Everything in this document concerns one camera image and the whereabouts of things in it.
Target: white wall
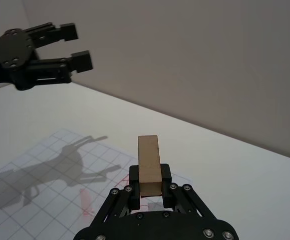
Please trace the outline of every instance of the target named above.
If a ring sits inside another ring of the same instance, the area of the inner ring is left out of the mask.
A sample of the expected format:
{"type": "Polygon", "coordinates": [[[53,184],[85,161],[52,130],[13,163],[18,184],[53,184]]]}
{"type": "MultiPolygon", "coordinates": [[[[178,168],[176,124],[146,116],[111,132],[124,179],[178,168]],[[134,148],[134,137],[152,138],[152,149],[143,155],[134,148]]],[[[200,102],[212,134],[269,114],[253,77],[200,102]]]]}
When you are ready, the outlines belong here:
{"type": "Polygon", "coordinates": [[[24,0],[32,25],[74,22],[76,82],[290,156],[290,0],[24,0]]]}
{"type": "Polygon", "coordinates": [[[26,13],[21,0],[0,0],[0,36],[7,29],[28,28],[26,13]]]}

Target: grid mat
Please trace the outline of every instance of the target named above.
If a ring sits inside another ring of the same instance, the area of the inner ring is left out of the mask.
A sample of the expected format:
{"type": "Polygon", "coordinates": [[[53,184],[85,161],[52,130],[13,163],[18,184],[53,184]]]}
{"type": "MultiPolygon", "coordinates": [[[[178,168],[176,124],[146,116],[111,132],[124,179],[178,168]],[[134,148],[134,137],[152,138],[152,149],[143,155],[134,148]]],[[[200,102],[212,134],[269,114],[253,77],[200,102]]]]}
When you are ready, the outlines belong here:
{"type": "MultiPolygon", "coordinates": [[[[66,129],[0,169],[0,240],[72,240],[90,225],[110,189],[128,185],[137,158],[66,129]]],[[[190,181],[172,174],[178,185],[190,181]]],[[[161,197],[140,211],[163,210],[161,197]]]]}

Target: red marking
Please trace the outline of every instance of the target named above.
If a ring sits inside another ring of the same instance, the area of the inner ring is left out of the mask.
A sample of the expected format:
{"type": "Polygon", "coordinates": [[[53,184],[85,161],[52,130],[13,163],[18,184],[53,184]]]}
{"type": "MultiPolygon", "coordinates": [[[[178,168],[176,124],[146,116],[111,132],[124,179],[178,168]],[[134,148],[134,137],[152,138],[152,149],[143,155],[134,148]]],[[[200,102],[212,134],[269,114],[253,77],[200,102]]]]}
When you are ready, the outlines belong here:
{"type": "Polygon", "coordinates": [[[84,216],[92,216],[93,209],[91,208],[91,196],[85,188],[80,189],[80,205],[84,216]]]}
{"type": "Polygon", "coordinates": [[[126,178],[128,178],[128,177],[129,177],[129,174],[127,174],[126,177],[124,177],[122,180],[120,180],[119,183],[117,183],[117,184],[115,185],[115,187],[117,187],[118,185],[120,185],[123,181],[125,181],[125,186],[128,185],[128,184],[126,184],[126,181],[129,181],[129,179],[126,179],[126,178]]]}

